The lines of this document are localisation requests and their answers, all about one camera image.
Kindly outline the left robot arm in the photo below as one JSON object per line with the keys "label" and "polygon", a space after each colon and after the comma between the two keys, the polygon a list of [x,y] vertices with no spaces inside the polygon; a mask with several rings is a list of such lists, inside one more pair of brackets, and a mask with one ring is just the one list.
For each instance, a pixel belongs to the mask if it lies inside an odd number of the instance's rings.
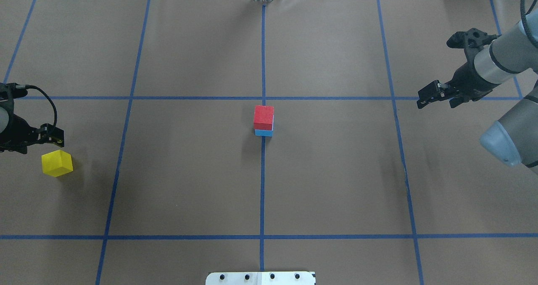
{"label": "left robot arm", "polygon": [[[36,128],[15,114],[15,99],[27,97],[29,90],[39,91],[53,109],[52,124],[45,123]],[[57,127],[58,111],[51,97],[41,88],[32,84],[0,84],[0,151],[28,153],[33,145],[52,144],[65,147],[65,132]]]}

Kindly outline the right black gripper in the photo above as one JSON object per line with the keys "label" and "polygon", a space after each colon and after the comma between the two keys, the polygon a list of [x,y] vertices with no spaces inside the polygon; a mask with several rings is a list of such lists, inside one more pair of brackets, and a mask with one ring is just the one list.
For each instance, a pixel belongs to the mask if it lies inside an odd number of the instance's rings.
{"label": "right black gripper", "polygon": [[488,34],[476,28],[452,34],[446,45],[452,49],[463,49],[467,61],[455,71],[450,81],[441,83],[434,80],[419,90],[417,107],[422,109],[429,103],[449,100],[450,107],[456,108],[469,101],[479,101],[488,95],[498,84],[480,75],[474,62],[485,46],[497,38],[496,34]]}

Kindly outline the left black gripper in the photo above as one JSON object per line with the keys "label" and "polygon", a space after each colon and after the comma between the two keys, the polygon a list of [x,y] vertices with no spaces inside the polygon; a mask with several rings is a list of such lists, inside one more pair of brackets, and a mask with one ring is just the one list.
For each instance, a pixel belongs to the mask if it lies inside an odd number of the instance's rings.
{"label": "left black gripper", "polygon": [[[15,114],[15,99],[26,97],[29,90],[39,91],[50,103],[54,117],[52,124],[45,123],[35,128]],[[45,91],[32,84],[2,83],[0,95],[0,152],[27,154],[29,146],[44,144],[65,147],[65,132],[56,126],[56,105]]]}

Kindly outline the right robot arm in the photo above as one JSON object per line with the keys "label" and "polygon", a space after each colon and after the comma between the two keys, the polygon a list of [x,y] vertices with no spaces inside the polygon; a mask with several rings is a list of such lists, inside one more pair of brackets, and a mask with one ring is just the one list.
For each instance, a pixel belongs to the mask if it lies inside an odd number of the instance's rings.
{"label": "right robot arm", "polygon": [[[520,20],[503,34],[488,34],[476,28],[455,32],[446,41],[462,49],[466,62],[448,82],[432,81],[418,91],[417,107],[448,100],[451,108],[476,102],[494,88],[527,70],[537,71],[537,0],[527,7],[519,1]],[[537,172],[537,87],[522,97],[480,136],[481,145],[506,166],[526,166]]]}

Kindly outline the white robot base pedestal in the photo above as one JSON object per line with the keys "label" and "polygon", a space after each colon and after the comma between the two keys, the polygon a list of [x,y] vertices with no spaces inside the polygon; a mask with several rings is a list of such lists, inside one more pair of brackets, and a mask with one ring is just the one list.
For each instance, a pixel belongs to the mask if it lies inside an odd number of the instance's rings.
{"label": "white robot base pedestal", "polygon": [[215,272],[205,280],[206,285],[315,285],[315,272]]}

